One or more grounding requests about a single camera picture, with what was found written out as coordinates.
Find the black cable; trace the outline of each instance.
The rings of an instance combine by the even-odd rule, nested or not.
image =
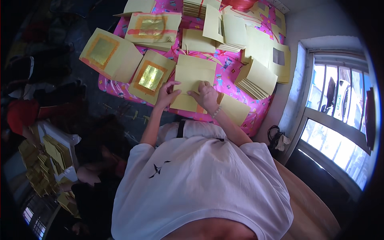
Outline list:
[[[277,132],[273,137],[271,136],[272,129],[277,129]],[[272,127],[270,127],[270,129],[268,129],[269,150],[274,150],[276,148],[277,144],[279,143],[279,139],[283,134],[284,133],[280,132],[280,128],[276,125],[273,125]]]

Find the red shirt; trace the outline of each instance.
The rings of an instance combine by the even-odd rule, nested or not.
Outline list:
[[[31,126],[39,114],[39,104],[35,99],[15,100],[8,105],[7,121],[14,133],[23,135],[23,125]]]

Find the window frame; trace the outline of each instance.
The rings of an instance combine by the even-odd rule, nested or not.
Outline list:
[[[292,152],[295,149],[301,149],[305,151],[306,154],[310,156],[315,162],[321,165],[328,173],[330,173],[351,195],[351,198],[354,201],[357,201],[360,197],[362,190],[356,184],[356,182],[345,172],[342,168],[340,168],[336,163],[326,157],[319,150],[315,149],[305,141],[301,140],[301,135],[306,127],[308,119],[312,119],[315,122],[318,122],[325,127],[332,129],[344,137],[348,138],[354,144],[359,146],[363,151],[365,151],[368,155],[371,156],[371,150],[367,147],[366,136],[363,132],[361,132],[362,121],[364,116],[365,108],[363,108],[362,116],[360,120],[359,129],[354,128],[353,126],[344,123],[343,121],[336,119],[333,117],[335,108],[333,108],[332,116],[329,116],[325,113],[322,113],[315,109],[311,109],[306,107],[308,96],[310,93],[310,88],[312,84],[312,78],[314,75],[314,66],[315,64],[319,65],[332,65],[338,67],[338,79],[336,84],[336,91],[338,91],[338,82],[339,82],[339,68],[347,67],[350,70],[351,74],[351,82],[352,82],[352,69],[358,70],[362,72],[362,81],[364,82],[364,73],[369,74],[368,65],[365,60],[365,57],[359,53],[355,53],[352,51],[346,50],[307,50],[307,59],[306,59],[306,72],[305,76],[305,84],[304,84],[304,93],[303,98],[300,104],[300,108],[296,117],[296,120],[293,124],[293,130],[296,129],[294,137],[291,141],[291,144],[285,148],[285,151],[282,157],[279,159],[280,163],[285,165],[291,156]],[[366,89],[363,86],[363,104],[365,105],[365,96]],[[321,93],[320,105],[323,99],[325,84],[323,84],[323,90]]]

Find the black strap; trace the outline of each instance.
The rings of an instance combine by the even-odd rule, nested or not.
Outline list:
[[[183,137],[183,133],[184,133],[184,125],[185,125],[185,121],[180,121],[179,122],[179,129],[177,130],[177,136],[176,138],[181,138]]]

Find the orange border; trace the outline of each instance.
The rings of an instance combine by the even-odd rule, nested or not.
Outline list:
[[[161,79],[160,79],[159,83],[157,84],[157,87],[156,87],[156,89],[154,91],[152,91],[151,89],[146,88],[144,86],[141,86],[139,84],[141,76],[143,76],[143,73],[144,73],[144,71],[145,71],[145,69],[147,68],[148,65],[163,71],[163,76],[161,77]],[[137,90],[139,90],[141,92],[144,92],[145,94],[148,94],[148,95],[151,95],[151,96],[154,97],[156,95],[156,93],[159,91],[159,88],[161,87],[160,83],[163,82],[164,76],[167,74],[167,71],[168,70],[166,68],[163,68],[162,66],[159,66],[159,65],[157,65],[157,64],[155,64],[155,63],[153,63],[153,62],[151,62],[149,60],[145,60],[143,65],[142,65],[142,67],[141,67],[141,69],[140,69],[140,71],[139,71],[139,74],[137,75],[137,78],[134,79],[131,84],[133,84],[133,87],[136,88]]]
[[[93,58],[90,57],[91,52],[92,52],[93,49],[95,48],[95,46],[96,46],[96,44],[97,44],[97,42],[99,41],[100,38],[102,38],[102,39],[104,39],[104,40],[106,40],[106,41],[108,41],[108,42],[110,42],[110,43],[112,43],[112,44],[115,44],[115,47],[112,49],[112,51],[111,51],[111,53],[109,54],[109,56],[108,56],[107,60],[105,61],[104,65],[101,65],[99,62],[97,62],[96,60],[94,60]],[[117,41],[117,40],[115,40],[115,39],[113,39],[113,38],[111,38],[111,37],[108,37],[108,36],[106,36],[106,35],[104,35],[104,34],[102,34],[102,33],[99,33],[99,34],[97,35],[97,37],[93,40],[93,42],[92,42],[90,48],[89,48],[88,51],[87,51],[87,54],[85,55],[85,58],[88,59],[88,61],[89,61],[91,64],[95,65],[96,67],[98,67],[98,68],[101,69],[101,70],[104,70],[105,67],[108,65],[108,62],[109,62],[110,59],[112,58],[113,54],[116,52],[116,50],[117,50],[117,48],[119,47],[119,45],[120,45],[120,42],[119,42],[119,41]]]
[[[162,22],[164,24],[163,25],[163,29],[156,30],[156,31],[159,31],[160,34],[156,35],[156,36],[154,36],[154,35],[134,34],[133,36],[135,38],[149,38],[149,39],[160,39],[160,38],[162,38],[163,35],[164,35],[164,31],[166,29],[166,25],[167,25],[167,21],[168,21],[168,16],[160,16],[160,17],[140,16],[140,17],[137,18],[135,29],[146,30],[146,29],[141,29],[143,21],[146,20],[146,19],[153,19],[153,20],[161,19],[162,20]]]

